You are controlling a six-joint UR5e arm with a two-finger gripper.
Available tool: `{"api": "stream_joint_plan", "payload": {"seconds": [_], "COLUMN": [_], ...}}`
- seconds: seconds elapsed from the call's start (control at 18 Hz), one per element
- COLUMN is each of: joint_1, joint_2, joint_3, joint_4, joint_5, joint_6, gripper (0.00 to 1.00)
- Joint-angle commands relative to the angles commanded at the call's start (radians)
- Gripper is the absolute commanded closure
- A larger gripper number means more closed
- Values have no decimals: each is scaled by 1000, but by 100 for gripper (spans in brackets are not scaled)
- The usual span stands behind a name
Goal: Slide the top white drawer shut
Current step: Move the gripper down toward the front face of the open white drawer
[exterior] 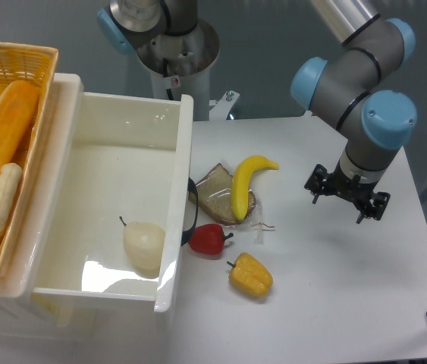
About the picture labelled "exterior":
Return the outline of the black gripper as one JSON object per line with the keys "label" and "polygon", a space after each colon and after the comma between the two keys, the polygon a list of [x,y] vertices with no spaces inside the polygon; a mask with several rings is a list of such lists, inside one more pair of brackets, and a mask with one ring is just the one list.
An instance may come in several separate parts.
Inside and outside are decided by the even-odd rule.
{"label": "black gripper", "polygon": [[364,183],[362,176],[356,174],[348,177],[337,164],[335,170],[329,173],[321,164],[317,164],[304,188],[312,195],[312,204],[316,204],[320,196],[336,196],[353,204],[359,215],[356,223],[363,219],[381,220],[391,194],[387,192],[375,192],[378,182]]}

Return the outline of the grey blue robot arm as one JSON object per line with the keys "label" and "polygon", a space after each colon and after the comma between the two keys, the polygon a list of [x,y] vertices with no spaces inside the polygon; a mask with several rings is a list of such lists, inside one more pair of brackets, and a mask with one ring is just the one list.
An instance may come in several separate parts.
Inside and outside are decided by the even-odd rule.
{"label": "grey blue robot arm", "polygon": [[[377,85],[412,55],[411,27],[383,19],[368,1],[314,1],[313,8],[344,47],[335,62],[314,57],[291,81],[293,99],[347,139],[336,168],[317,165],[306,189],[354,205],[360,219],[379,220],[390,196],[375,186],[417,122],[413,102]],[[199,18],[195,1],[111,1],[97,14],[108,41],[134,52],[148,70],[154,96],[192,96],[193,117],[212,118],[210,70],[219,54],[215,29]]]}

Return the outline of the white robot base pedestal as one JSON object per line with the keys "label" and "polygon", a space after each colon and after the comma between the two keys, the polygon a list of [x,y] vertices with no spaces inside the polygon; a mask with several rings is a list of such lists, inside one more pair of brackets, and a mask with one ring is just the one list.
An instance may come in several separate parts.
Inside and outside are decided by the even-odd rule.
{"label": "white robot base pedestal", "polygon": [[161,34],[137,51],[149,72],[153,96],[177,101],[183,95],[193,98],[194,121],[232,120],[240,94],[229,89],[219,99],[210,97],[210,72],[220,54],[215,29],[199,19],[188,34]]}

